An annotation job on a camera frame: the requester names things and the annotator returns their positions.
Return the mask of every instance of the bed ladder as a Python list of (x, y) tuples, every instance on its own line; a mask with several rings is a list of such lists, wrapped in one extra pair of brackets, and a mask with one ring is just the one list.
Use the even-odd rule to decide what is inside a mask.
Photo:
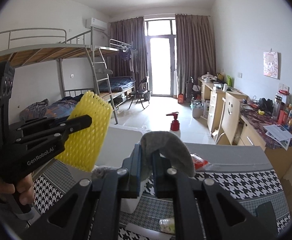
[[(98, 52), (99, 52), (100, 57), (102, 58), (101, 62), (95, 62), (95, 51), (94, 50), (91, 50), (91, 52), (92, 52), (92, 56), (91, 57), (89, 55), (89, 52), (88, 52), (87, 48), (85, 48), (85, 52), (86, 52), (86, 56), (88, 58), (90, 67), (92, 68), (92, 72), (93, 72), (94, 93), (97, 94), (97, 95), (100, 95), (98, 83), (101, 82), (101, 81), (107, 80), (108, 93), (110, 94), (110, 104), (113, 107), (113, 113), (114, 113), (115, 121), (116, 121), (115, 124), (118, 124), (117, 115), (116, 115), (116, 108), (115, 108), (113, 97), (111, 95), (111, 87), (110, 87), (110, 80), (109, 80), (109, 74), (112, 74), (113, 72), (110, 69), (107, 68), (107, 64), (106, 64), (105, 58), (104, 58), (100, 48), (98, 48)], [(102, 71), (99, 71), (98, 73), (107, 75), (106, 78), (97, 79), (96, 70), (95, 70), (94, 64), (104, 64), (105, 65), (105, 69), (103, 69)]]

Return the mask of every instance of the cartoon drawing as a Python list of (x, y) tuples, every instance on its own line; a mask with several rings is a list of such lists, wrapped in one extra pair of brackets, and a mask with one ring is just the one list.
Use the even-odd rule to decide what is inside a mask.
[(278, 79), (278, 52), (264, 52), (264, 75)]

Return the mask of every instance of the air conditioner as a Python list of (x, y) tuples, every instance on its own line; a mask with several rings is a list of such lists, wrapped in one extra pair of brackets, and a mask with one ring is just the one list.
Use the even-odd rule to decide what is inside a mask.
[(86, 20), (86, 28), (90, 29), (90, 27), (105, 31), (107, 30), (107, 23), (97, 20), (95, 18), (90, 18)]

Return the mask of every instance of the yellow foam net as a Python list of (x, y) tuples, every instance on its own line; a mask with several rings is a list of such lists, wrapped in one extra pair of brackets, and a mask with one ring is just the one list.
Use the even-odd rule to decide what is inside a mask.
[(90, 127), (69, 135), (65, 151), (57, 160), (75, 168), (90, 172), (102, 148), (113, 108), (93, 92), (86, 92), (68, 119), (88, 114), (92, 118)]

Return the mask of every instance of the brown curtain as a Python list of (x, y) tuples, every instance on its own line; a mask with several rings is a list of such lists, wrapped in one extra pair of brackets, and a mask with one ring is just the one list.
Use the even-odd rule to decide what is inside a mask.
[(185, 94), (185, 83), (209, 71), (216, 74), (215, 41), (208, 16), (176, 14), (178, 93)]
[[(138, 53), (134, 60), (136, 87), (147, 76), (147, 47), (145, 39), (145, 23), (143, 17), (127, 19), (110, 23), (110, 37), (112, 39), (131, 44)], [(110, 57), (110, 69), (113, 76), (130, 76), (129, 61), (119, 56)]]

